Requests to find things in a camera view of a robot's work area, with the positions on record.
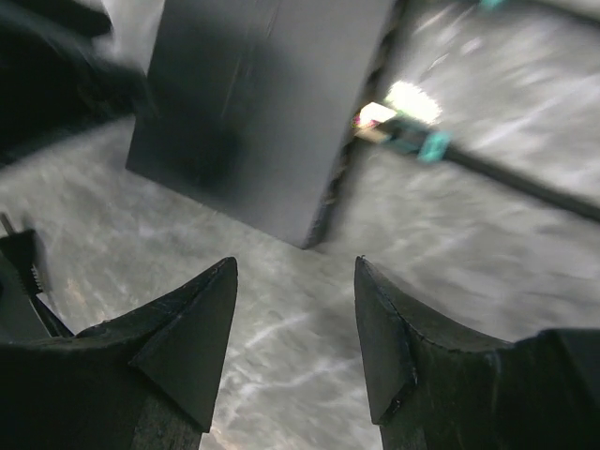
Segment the gray marble tabletop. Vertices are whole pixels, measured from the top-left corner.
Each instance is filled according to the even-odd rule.
[[[147,67],[162,0],[104,3],[116,32],[106,51]],[[473,151],[600,200],[595,30],[535,8],[494,18],[464,2],[427,5],[401,68],[443,105],[442,125]],[[303,251],[127,172],[132,129],[123,120],[4,170],[0,207],[41,233],[49,301],[74,331],[237,258],[238,305],[202,450],[381,448],[353,316],[357,255],[498,338],[600,326],[599,227],[589,222],[370,147],[358,150],[333,232]]]

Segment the black rectangular object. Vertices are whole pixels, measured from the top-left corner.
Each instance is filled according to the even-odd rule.
[[[395,0],[167,0],[127,168],[298,247]]]

